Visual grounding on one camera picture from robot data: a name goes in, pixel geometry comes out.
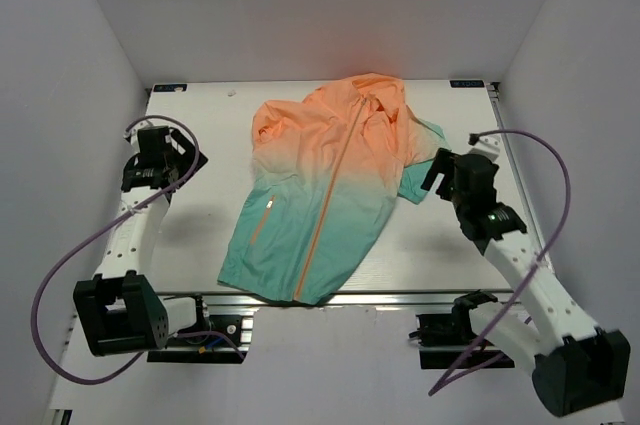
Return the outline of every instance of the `jacket sleeve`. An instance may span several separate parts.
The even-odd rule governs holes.
[[[421,188],[422,182],[424,182],[433,163],[433,157],[440,147],[450,148],[442,128],[435,123],[419,120],[410,113],[409,146],[398,188],[399,196],[416,204],[424,200],[427,191]]]

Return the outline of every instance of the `clothing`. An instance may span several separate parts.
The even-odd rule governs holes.
[[[316,304],[375,243],[396,196],[419,203],[442,130],[418,120],[402,80],[330,82],[253,119],[255,185],[218,280],[275,301]]]

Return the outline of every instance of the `black label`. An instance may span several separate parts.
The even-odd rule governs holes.
[[[449,80],[451,88],[484,88],[482,80]]]
[[[167,83],[163,85],[154,85],[154,92],[186,92],[186,83]]]

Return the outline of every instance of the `wall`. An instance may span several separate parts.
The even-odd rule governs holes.
[[[622,410],[640,423],[638,217],[640,0],[547,0],[504,79],[507,125],[540,133],[567,161],[574,199],[552,255],[558,275],[633,353]],[[544,150],[517,155],[547,232],[562,185]]]
[[[144,91],[95,0],[0,0],[0,410],[37,424],[53,373],[29,333],[33,294],[53,263],[113,211],[124,125]],[[60,357],[87,253],[54,279],[40,325]]]
[[[145,85],[502,77],[544,0],[98,0]]]

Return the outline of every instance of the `white wall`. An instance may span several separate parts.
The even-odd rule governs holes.
[[[53,374],[31,343],[31,300],[53,263],[112,212],[122,128],[142,113],[144,92],[95,0],[0,0],[0,10],[0,421],[33,425]],[[92,256],[45,296],[40,323],[55,357]]]
[[[98,0],[143,82],[502,77],[544,0]]]
[[[552,255],[567,288],[631,342],[622,410],[640,423],[640,0],[547,0],[504,79],[507,125],[565,157],[574,200]],[[558,167],[522,143],[518,157],[547,234],[563,200]]]

